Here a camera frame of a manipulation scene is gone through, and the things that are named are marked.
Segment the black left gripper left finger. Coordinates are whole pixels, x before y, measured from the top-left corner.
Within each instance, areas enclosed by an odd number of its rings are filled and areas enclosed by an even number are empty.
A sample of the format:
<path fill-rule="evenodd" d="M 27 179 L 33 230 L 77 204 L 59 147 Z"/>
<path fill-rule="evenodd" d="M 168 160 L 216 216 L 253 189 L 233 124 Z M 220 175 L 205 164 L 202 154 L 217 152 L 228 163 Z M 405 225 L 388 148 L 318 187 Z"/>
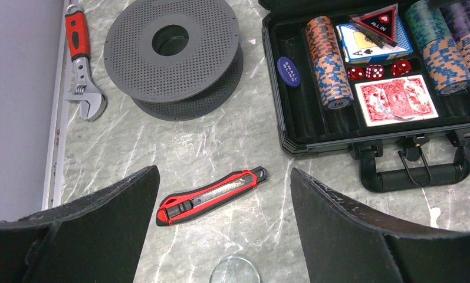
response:
<path fill-rule="evenodd" d="M 0 221 L 0 282 L 133 282 L 160 174 L 145 167 L 69 203 Z"/>

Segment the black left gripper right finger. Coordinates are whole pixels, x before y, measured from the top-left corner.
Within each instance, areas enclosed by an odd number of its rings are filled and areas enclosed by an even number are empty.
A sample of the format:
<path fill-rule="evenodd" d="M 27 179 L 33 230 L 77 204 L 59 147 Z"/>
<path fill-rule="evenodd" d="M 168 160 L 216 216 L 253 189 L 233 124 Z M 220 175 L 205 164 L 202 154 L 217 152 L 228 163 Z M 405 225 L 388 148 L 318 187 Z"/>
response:
<path fill-rule="evenodd" d="M 311 282 L 470 282 L 470 232 L 388 215 L 297 168 L 290 177 Z"/>

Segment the grey poker chip stack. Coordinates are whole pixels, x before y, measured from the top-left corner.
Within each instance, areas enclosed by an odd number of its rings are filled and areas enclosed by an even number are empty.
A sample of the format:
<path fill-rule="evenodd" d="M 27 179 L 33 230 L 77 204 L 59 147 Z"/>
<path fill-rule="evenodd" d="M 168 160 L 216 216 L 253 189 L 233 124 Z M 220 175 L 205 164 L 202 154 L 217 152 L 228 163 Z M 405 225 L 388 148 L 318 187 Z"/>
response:
<path fill-rule="evenodd" d="M 337 110 L 351 105 L 354 95 L 341 55 L 329 54 L 314 63 L 318 91 L 323 106 Z"/>

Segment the black poker set case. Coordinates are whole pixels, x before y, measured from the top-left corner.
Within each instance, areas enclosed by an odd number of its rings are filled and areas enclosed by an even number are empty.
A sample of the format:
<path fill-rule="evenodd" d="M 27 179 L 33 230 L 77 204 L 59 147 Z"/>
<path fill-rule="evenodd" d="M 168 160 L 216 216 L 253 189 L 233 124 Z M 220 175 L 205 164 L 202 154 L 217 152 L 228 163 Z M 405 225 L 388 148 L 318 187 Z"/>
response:
<path fill-rule="evenodd" d="M 261 1 L 282 149 L 392 192 L 470 174 L 470 1 Z"/>

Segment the blue small blind button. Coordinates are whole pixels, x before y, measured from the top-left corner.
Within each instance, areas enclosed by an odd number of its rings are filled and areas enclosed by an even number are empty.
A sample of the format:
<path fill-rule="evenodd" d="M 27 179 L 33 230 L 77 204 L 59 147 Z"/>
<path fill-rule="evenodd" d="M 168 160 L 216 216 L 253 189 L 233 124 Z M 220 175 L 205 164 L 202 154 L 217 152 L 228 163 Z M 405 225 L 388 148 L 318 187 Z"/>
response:
<path fill-rule="evenodd" d="M 296 65 L 287 57 L 280 57 L 277 60 L 277 70 L 286 85 L 296 88 L 300 85 L 300 73 Z"/>

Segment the red triangle token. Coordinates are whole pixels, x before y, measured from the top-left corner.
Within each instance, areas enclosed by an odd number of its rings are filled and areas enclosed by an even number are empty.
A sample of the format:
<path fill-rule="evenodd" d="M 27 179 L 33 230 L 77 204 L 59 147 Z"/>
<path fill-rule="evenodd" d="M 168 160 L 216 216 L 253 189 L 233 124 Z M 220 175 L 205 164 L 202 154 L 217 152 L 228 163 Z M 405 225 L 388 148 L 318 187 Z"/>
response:
<path fill-rule="evenodd" d="M 350 23 L 361 31 L 371 42 L 378 47 L 396 47 L 396 28 L 392 19 L 387 22 L 374 17 L 374 19 L 361 20 L 359 17 L 350 17 Z"/>
<path fill-rule="evenodd" d="M 398 3 L 365 14 L 350 15 L 349 21 L 378 47 L 396 47 L 397 15 Z"/>

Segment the orange poker chip stack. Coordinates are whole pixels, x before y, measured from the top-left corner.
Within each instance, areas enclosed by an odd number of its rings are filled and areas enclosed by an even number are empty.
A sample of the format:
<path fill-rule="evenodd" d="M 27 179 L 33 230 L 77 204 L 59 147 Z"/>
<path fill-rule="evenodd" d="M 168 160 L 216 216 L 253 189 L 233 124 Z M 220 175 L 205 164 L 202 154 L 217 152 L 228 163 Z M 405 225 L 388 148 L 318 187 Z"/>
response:
<path fill-rule="evenodd" d="M 305 28 L 305 34 L 313 61 L 326 55 L 340 54 L 329 17 L 320 16 L 310 20 Z"/>

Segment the red black utility knife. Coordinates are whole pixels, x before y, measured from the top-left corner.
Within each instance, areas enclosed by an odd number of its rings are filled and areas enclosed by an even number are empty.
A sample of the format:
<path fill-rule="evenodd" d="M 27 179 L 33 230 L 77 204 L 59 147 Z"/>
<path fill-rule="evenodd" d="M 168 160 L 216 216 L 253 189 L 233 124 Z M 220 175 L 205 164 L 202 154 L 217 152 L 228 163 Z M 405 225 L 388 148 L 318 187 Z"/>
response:
<path fill-rule="evenodd" d="M 156 225 L 172 226 L 200 218 L 256 188 L 267 177 L 267 169 L 258 166 L 252 170 L 231 172 L 194 190 L 171 194 L 158 207 Z"/>

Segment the red adjustable wrench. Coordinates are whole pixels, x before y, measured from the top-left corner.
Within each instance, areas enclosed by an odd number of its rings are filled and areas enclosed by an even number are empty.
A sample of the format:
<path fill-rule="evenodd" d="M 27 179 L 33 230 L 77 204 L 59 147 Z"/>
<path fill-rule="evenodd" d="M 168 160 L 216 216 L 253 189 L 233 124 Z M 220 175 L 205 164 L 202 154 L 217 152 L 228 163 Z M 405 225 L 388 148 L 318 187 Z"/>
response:
<path fill-rule="evenodd" d="M 86 16 L 77 4 L 70 4 L 65 14 L 67 46 L 73 64 L 74 84 L 64 99 L 80 105 L 79 116 L 97 120 L 107 106 L 107 99 L 93 83 L 90 70 L 90 35 Z"/>

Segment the red playing card deck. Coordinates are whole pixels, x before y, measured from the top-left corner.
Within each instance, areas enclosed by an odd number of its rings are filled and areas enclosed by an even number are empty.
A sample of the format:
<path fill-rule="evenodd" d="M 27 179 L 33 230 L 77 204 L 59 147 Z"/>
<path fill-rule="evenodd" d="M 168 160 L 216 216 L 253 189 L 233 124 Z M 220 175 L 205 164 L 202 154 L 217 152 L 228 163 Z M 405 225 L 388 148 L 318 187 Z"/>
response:
<path fill-rule="evenodd" d="M 368 127 L 439 117 L 422 75 L 357 83 L 355 91 Z"/>

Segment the red die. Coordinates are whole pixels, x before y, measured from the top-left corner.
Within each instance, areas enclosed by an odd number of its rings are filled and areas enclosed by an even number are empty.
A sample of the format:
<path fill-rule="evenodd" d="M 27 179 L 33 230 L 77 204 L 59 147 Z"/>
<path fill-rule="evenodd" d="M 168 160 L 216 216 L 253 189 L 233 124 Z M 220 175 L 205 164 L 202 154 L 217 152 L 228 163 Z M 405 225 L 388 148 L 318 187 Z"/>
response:
<path fill-rule="evenodd" d="M 347 69 L 347 75 L 350 80 L 364 80 L 365 70 L 363 67 L 350 67 Z"/>
<path fill-rule="evenodd" d="M 406 75 L 412 71 L 412 65 L 408 60 L 398 60 L 391 66 L 391 73 L 394 77 Z"/>
<path fill-rule="evenodd" d="M 365 68 L 365 77 L 369 80 L 379 80 L 384 77 L 384 66 L 370 64 Z"/>

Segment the black filament spool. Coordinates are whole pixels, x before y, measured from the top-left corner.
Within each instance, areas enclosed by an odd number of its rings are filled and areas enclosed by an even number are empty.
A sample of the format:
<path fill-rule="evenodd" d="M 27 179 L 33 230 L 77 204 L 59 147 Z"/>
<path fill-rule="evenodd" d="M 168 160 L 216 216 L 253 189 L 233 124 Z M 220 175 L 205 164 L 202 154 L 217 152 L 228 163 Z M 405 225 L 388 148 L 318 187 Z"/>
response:
<path fill-rule="evenodd" d="M 243 71 L 236 15 L 225 1 L 135 1 L 104 45 L 112 82 L 145 113 L 202 117 L 236 90 Z"/>

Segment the blue playing card deck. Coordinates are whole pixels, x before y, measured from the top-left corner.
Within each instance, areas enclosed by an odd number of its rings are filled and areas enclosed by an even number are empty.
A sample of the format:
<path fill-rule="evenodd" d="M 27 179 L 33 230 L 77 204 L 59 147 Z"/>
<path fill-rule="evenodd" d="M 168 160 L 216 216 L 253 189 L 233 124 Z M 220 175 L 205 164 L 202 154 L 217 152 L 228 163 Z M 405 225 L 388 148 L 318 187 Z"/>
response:
<path fill-rule="evenodd" d="M 352 24 L 336 26 L 343 46 L 344 60 L 350 64 L 383 62 L 410 55 L 413 52 L 400 16 L 397 16 L 395 41 L 397 46 L 377 46 Z"/>

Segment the green orange chip stack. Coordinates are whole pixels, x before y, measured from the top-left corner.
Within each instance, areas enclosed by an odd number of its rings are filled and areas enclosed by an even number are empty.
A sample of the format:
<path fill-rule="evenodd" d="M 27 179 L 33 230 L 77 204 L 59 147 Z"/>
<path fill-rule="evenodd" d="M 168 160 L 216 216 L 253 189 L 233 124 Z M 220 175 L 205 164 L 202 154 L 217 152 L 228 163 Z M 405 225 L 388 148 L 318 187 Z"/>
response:
<path fill-rule="evenodd" d="M 439 96 L 470 87 L 470 73 L 438 9 L 417 1 L 405 12 L 405 20 L 422 53 L 426 69 Z"/>

